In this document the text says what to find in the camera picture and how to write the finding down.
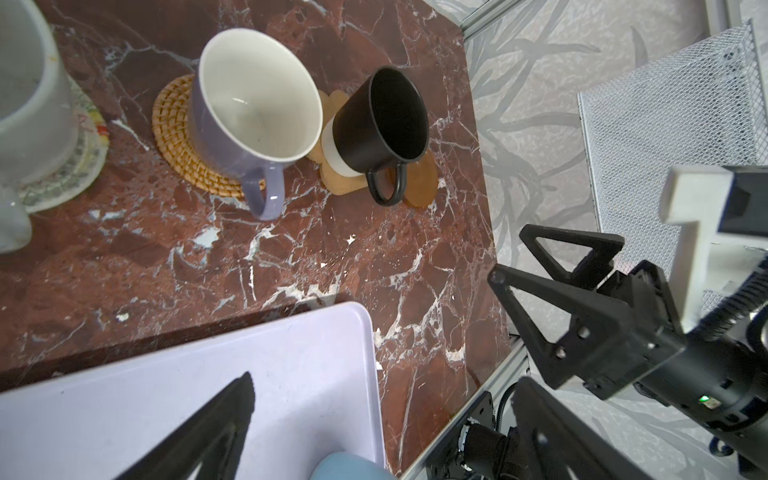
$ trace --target marble table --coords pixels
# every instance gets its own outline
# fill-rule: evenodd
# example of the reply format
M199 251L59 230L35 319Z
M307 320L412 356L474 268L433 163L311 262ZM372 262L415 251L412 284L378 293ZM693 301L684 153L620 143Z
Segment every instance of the marble table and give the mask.
M407 468L509 351L485 283L496 255L458 27L419 0L38 4L111 149L90 188L33 215L31 244L0 257L0 389L355 300L373 318L389 464ZM233 26L280 40L324 91L402 68L430 112L435 202L331 196L302 159L283 216L258 223L181 180L154 146L153 100Z

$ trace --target white mug base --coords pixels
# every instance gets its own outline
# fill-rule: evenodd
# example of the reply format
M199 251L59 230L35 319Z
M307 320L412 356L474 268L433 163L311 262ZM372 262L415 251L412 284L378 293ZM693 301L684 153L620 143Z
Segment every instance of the white mug base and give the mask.
M339 155L339 150L336 148L336 143L333 141L333 118L331 118L323 129L323 136L321 138L322 140L320 141L320 144L323 147L323 155L325 155L326 161L333 171L342 177L359 177L362 175L360 172L353 170L347 165L341 158L341 155Z

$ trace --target table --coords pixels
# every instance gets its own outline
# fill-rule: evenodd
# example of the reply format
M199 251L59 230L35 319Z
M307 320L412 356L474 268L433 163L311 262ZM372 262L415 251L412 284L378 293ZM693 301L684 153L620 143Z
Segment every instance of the table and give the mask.
M373 317L389 464L407 468L509 351L485 282L496 257L459 28L419 0L38 4L111 149L90 188L33 215L31 244L0 257L0 389L356 300ZM283 216L258 223L181 180L151 106L232 26L280 40L324 91L402 68L430 112L434 204L331 196L303 159Z

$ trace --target wire mesh basket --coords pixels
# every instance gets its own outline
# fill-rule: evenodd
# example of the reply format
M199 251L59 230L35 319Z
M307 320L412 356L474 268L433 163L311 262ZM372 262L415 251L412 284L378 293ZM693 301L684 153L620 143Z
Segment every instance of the wire mesh basket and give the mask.
M669 276L679 227L659 220L672 165L764 165L768 118L752 22L578 95L601 231L627 239L616 268ZM720 300L704 294L703 309Z

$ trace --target mug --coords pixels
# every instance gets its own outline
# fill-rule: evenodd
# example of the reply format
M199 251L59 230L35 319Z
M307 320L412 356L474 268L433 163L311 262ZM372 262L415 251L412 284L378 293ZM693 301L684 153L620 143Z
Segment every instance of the mug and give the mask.
M32 237L17 185L56 171L78 140L67 72L32 0L0 2L0 93L0 253L6 253Z
M198 157L240 182L255 218L278 218L283 169L310 152L323 128L320 96L301 61L259 31L222 31L200 56L187 115Z
M429 143L429 119L419 90L393 67L374 72L323 129L323 155L344 177L366 175L379 205L397 204L406 192L406 166L419 161ZM384 198L376 172L395 169L395 191Z

